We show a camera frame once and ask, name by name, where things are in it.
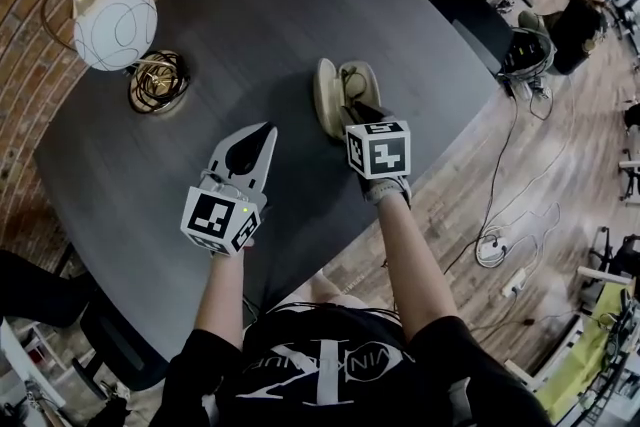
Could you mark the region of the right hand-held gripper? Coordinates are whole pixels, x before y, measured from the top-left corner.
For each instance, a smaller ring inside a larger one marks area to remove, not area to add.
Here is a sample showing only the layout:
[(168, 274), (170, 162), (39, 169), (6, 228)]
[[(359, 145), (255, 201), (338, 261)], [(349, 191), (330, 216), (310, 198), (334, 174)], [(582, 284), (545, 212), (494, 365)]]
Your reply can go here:
[(341, 124), (347, 126), (347, 162), (358, 174), (365, 200), (377, 204), (398, 193), (410, 205), (411, 132), (407, 122), (393, 119), (381, 106), (358, 102), (357, 113), (341, 107)]

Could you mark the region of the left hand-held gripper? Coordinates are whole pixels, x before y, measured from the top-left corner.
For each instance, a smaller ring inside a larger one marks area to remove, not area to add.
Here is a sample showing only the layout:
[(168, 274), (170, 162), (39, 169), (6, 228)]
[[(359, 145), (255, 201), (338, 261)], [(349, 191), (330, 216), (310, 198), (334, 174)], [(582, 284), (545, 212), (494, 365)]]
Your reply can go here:
[(181, 232), (195, 245), (226, 256), (238, 255), (262, 223), (263, 193), (278, 130), (274, 124), (245, 126), (221, 140), (191, 186)]

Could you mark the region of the gold-rimmed eyeglasses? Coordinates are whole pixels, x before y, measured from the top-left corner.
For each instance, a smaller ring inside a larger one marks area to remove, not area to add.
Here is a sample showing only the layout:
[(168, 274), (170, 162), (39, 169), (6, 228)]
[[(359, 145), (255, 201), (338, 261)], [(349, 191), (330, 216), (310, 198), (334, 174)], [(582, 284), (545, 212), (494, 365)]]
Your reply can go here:
[(367, 79), (356, 66), (343, 68), (340, 74), (344, 96), (347, 100), (358, 100), (367, 92)]

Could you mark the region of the beige plastic case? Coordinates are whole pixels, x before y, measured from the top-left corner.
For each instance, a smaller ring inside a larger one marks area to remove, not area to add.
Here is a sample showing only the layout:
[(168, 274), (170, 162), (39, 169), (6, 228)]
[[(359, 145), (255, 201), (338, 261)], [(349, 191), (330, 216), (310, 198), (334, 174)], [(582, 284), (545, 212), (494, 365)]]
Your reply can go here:
[[(341, 70), (356, 66), (368, 83), (367, 92), (358, 100), (347, 100), (344, 96)], [(362, 60), (347, 61), (338, 67), (328, 58), (318, 62), (313, 83), (316, 115), (323, 131), (331, 138), (342, 140), (345, 130), (341, 124), (341, 107), (352, 108), (356, 102), (382, 106), (379, 85), (371, 66)]]

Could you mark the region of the person's right forearm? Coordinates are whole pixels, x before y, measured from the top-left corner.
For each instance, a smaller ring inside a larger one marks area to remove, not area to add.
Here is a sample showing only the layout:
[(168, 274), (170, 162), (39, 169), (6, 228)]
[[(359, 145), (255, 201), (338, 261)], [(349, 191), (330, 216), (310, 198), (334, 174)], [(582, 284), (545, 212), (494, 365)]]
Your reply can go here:
[(399, 193), (377, 203), (387, 268), (408, 341), (434, 321), (457, 316), (453, 294), (438, 262)]

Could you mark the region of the person's left forearm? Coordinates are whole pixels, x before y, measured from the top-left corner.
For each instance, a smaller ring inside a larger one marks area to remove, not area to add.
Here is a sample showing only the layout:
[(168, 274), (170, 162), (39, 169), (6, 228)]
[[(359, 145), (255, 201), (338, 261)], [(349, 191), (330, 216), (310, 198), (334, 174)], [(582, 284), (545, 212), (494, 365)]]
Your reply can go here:
[(243, 341), (244, 252), (214, 254), (194, 328), (213, 333), (236, 348)]

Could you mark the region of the person's left leg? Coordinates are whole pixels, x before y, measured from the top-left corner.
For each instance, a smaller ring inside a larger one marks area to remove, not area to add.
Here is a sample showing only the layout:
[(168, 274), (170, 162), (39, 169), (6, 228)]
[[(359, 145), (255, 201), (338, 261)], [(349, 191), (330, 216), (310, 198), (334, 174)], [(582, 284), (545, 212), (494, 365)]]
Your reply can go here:
[(344, 294), (331, 282), (322, 270), (316, 272), (307, 282), (306, 298), (316, 304), (344, 305)]

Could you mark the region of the grey round device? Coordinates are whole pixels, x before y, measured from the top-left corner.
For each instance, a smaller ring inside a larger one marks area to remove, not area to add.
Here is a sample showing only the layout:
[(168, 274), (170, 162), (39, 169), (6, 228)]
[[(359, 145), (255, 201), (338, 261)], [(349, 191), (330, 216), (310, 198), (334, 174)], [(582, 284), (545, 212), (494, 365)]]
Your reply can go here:
[(502, 73), (519, 82), (529, 82), (546, 73), (553, 64), (556, 47), (543, 17), (532, 11), (522, 11), (518, 15), (518, 26), (512, 27), (512, 32)]

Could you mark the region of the person's black printed shirt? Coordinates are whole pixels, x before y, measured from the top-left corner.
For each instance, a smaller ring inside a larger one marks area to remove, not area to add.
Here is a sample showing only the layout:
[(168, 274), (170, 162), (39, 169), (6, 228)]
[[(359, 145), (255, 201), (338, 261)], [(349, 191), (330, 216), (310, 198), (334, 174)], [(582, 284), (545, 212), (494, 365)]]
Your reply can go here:
[(150, 427), (553, 427), (539, 401), (447, 316), (406, 339), (338, 306), (279, 310), (241, 347), (193, 331)]

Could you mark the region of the gold lamp with white globe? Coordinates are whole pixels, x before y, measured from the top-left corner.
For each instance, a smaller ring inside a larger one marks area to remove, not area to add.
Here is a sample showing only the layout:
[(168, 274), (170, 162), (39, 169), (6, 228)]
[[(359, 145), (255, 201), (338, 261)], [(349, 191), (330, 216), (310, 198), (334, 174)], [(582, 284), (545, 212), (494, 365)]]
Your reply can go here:
[(70, 42), (52, 29), (49, 1), (42, 0), (39, 9), (47, 35), (94, 70), (125, 73), (129, 105), (136, 113), (160, 115), (179, 105), (190, 71), (179, 53), (152, 48), (158, 25), (154, 0), (70, 0)]

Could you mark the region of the black padded office chair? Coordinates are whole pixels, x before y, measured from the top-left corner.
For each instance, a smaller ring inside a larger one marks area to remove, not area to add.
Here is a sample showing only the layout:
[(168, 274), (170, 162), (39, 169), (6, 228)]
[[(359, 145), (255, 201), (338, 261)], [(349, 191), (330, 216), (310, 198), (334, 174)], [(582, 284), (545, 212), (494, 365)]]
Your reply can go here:
[(103, 366), (131, 391), (149, 389), (165, 377), (168, 362), (125, 319), (88, 272), (65, 279), (0, 250), (0, 317), (23, 318), (56, 328), (68, 328), (79, 321), (95, 354), (87, 365), (73, 359), (72, 366), (101, 400), (107, 394), (94, 377)]

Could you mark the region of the white long power strip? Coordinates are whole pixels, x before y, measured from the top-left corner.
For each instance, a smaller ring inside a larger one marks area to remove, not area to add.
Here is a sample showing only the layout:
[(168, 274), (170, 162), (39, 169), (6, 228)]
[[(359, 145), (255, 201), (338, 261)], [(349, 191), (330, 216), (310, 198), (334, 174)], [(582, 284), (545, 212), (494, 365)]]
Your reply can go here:
[(501, 294), (505, 298), (517, 296), (526, 285), (527, 279), (527, 271), (524, 268), (518, 269), (504, 285), (501, 290)]

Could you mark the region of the white metal rack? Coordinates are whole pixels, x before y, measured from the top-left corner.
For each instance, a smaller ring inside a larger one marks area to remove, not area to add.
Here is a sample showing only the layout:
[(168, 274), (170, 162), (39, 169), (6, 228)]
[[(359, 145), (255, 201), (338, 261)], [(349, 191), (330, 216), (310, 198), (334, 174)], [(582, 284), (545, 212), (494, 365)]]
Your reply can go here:
[(622, 292), (629, 292), (635, 280), (588, 267), (578, 268), (578, 274), (590, 278), (601, 289), (591, 314), (581, 314), (558, 349), (534, 375), (515, 362), (507, 360), (505, 367), (534, 393), (555, 424), (569, 412), (596, 378), (605, 361), (607, 337), (612, 334), (610, 318), (622, 312)]

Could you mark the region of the yellow-green cloth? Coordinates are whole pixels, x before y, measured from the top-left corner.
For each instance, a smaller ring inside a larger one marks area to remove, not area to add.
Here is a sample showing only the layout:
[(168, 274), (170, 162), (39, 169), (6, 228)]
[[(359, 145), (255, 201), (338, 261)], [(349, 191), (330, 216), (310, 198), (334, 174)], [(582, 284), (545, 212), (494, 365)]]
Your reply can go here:
[(605, 382), (619, 370), (638, 345), (638, 301), (631, 284), (607, 283), (589, 314), (578, 317), (578, 338), (548, 380), (535, 392), (554, 425), (562, 422), (582, 400), (593, 406)]

